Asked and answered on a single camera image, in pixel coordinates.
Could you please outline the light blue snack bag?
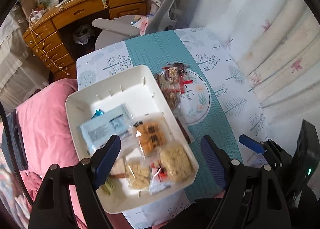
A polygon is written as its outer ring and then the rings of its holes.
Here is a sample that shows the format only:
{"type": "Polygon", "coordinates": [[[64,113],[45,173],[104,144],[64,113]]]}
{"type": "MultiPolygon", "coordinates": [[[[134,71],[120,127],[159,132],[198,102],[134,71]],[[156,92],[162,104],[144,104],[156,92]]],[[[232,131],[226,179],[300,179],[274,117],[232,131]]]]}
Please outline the light blue snack bag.
{"type": "Polygon", "coordinates": [[[117,135],[125,140],[132,135],[132,115],[124,104],[104,112],[103,115],[91,118],[78,127],[86,143],[90,156],[100,148],[103,148],[112,135],[117,135]]]}

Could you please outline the pale yellow puff snack bag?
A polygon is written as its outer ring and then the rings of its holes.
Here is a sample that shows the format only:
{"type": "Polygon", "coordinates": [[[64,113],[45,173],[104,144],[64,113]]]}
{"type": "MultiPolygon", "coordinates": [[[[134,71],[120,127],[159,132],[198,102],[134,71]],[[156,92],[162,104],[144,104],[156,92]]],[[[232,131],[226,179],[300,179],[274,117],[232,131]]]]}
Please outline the pale yellow puff snack bag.
{"type": "Polygon", "coordinates": [[[125,174],[131,189],[145,190],[150,185],[150,168],[142,166],[139,162],[127,163],[125,174]]]}

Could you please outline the blue foil snack packet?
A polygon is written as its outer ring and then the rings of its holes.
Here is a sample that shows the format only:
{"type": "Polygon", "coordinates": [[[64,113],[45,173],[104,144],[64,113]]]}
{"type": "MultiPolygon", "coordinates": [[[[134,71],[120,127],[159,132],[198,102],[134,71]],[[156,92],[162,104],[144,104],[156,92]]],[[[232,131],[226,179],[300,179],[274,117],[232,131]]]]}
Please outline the blue foil snack packet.
{"type": "Polygon", "coordinates": [[[101,116],[103,114],[104,114],[104,111],[102,111],[101,109],[96,109],[94,115],[92,116],[92,118],[99,117],[99,116],[101,116]]]}

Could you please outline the orange crab roe snack bag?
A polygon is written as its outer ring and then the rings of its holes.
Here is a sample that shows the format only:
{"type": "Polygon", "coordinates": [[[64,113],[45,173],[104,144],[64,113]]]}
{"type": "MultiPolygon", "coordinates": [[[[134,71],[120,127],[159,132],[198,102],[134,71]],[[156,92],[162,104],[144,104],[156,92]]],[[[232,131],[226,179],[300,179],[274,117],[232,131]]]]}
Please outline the orange crab roe snack bag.
{"type": "Polygon", "coordinates": [[[143,159],[153,157],[174,141],[163,115],[147,115],[133,124],[135,137],[143,159]]]}

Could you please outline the white plastic organizer tray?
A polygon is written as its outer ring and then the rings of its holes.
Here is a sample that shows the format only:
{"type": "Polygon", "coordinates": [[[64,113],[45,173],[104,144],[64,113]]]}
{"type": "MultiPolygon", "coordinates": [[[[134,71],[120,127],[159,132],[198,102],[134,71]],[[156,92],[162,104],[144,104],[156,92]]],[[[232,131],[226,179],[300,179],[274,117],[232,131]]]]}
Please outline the white plastic organizer tray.
{"type": "Polygon", "coordinates": [[[128,179],[112,179],[115,190],[107,194],[97,190],[107,213],[117,214],[161,200],[190,186],[199,164],[171,112],[151,70],[139,65],[68,96],[66,113],[71,136],[79,159],[87,158],[116,134],[121,138],[118,155],[124,161],[143,157],[134,131],[137,121],[153,120],[164,125],[164,133],[173,143],[180,143],[191,164],[191,174],[182,182],[158,193],[131,189],[128,179]]]}

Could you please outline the green small snack packet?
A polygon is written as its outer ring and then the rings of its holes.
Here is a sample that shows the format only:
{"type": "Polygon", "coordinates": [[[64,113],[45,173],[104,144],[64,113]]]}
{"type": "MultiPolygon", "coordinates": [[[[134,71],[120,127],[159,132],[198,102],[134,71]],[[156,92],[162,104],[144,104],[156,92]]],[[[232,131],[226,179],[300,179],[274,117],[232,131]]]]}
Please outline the green small snack packet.
{"type": "Polygon", "coordinates": [[[113,191],[115,190],[114,185],[112,184],[112,182],[109,179],[106,179],[105,183],[103,185],[101,185],[101,188],[108,195],[111,195],[113,193],[113,191]]]}

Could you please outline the teal patterned tablecloth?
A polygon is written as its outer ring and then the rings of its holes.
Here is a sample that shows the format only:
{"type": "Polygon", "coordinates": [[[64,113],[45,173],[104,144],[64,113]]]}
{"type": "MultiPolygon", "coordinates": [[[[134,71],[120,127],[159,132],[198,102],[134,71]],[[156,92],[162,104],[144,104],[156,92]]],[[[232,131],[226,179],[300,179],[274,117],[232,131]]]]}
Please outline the teal patterned tablecloth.
{"type": "Polygon", "coordinates": [[[181,96],[179,113],[194,142],[191,149],[199,163],[194,183],[124,217],[132,228],[148,228],[169,220],[196,199],[220,193],[200,150],[209,135],[231,157],[250,165],[262,159],[240,145],[238,137],[267,137],[267,120],[254,93],[236,63],[209,30],[190,28],[145,35],[96,50],[76,61],[78,87],[84,88],[137,65],[157,74],[170,63],[187,66],[192,83],[181,96]]]}

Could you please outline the red white small packet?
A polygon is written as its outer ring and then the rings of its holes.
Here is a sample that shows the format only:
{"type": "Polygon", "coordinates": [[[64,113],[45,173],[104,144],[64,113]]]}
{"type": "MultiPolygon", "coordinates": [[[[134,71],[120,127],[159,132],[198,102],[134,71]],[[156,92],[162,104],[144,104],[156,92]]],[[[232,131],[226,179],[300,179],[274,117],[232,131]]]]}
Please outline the red white small packet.
{"type": "Polygon", "coordinates": [[[149,193],[151,195],[171,188],[174,183],[167,175],[167,171],[162,165],[161,161],[155,161],[151,164],[151,176],[149,184],[149,193]]]}

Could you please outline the pink bed blanket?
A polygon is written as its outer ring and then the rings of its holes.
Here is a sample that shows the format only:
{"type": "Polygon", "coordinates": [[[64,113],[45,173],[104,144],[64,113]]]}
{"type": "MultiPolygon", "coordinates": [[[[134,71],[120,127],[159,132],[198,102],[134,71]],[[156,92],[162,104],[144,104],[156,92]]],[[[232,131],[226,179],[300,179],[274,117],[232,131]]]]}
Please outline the pink bed blanket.
{"type": "MultiPolygon", "coordinates": [[[[21,176],[33,199],[51,164],[68,167],[76,165],[79,161],[65,109],[66,99],[77,90],[75,79],[61,79],[16,108],[28,162],[28,168],[21,172],[21,176]]],[[[1,201],[18,228],[27,228],[31,206],[27,203],[3,155],[1,201]]]]}

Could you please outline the clear nut mix bag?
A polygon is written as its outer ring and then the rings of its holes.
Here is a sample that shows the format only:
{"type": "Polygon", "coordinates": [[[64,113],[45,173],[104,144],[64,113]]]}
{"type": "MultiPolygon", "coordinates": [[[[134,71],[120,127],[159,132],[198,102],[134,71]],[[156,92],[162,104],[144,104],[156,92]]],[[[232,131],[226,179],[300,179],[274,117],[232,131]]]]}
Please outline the clear nut mix bag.
{"type": "Polygon", "coordinates": [[[179,74],[157,74],[155,79],[166,102],[173,111],[180,104],[181,81],[179,74]]]}

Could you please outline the clear red date bag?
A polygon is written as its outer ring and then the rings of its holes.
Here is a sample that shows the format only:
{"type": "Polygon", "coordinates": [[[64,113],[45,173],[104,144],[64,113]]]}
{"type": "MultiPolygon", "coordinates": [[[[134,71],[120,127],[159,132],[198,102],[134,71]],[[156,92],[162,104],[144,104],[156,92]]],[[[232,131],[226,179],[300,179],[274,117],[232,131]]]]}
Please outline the clear red date bag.
{"type": "Polygon", "coordinates": [[[191,85],[193,80],[185,70],[188,65],[175,62],[163,67],[164,70],[164,88],[169,92],[184,94],[187,85],[191,85]]]}

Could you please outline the white floral curtain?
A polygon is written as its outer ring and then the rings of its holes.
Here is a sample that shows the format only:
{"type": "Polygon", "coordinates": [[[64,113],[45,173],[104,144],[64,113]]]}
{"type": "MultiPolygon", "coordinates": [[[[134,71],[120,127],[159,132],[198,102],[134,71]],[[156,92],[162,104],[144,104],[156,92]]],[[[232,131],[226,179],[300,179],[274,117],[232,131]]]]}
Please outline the white floral curtain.
{"type": "Polygon", "coordinates": [[[302,121],[319,126],[319,23],[304,0],[198,0],[191,25],[217,35],[249,81],[268,136],[293,154],[302,121]]]}

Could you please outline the wooden desk with drawers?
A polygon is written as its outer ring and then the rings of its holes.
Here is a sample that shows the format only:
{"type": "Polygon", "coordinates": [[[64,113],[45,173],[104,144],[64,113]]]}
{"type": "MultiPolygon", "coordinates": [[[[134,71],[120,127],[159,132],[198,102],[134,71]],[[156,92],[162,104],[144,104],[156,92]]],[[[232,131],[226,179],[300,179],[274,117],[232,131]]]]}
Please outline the wooden desk with drawers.
{"type": "Polygon", "coordinates": [[[76,60],[94,50],[100,29],[85,45],[73,36],[81,27],[90,26],[96,18],[114,20],[125,15],[146,15],[146,0],[72,0],[52,7],[23,34],[27,46],[50,71],[51,80],[76,77],[76,60]]]}

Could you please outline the grey office chair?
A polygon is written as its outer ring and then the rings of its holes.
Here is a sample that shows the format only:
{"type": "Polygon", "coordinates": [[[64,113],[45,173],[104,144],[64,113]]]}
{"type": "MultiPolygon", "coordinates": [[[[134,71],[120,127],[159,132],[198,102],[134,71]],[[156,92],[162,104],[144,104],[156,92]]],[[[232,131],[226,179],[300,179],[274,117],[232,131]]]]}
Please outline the grey office chair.
{"type": "Polygon", "coordinates": [[[153,15],[125,15],[114,20],[97,18],[92,26],[101,29],[95,42],[95,50],[145,34],[172,30],[177,23],[179,10],[176,0],[148,0],[157,5],[153,15]]]}

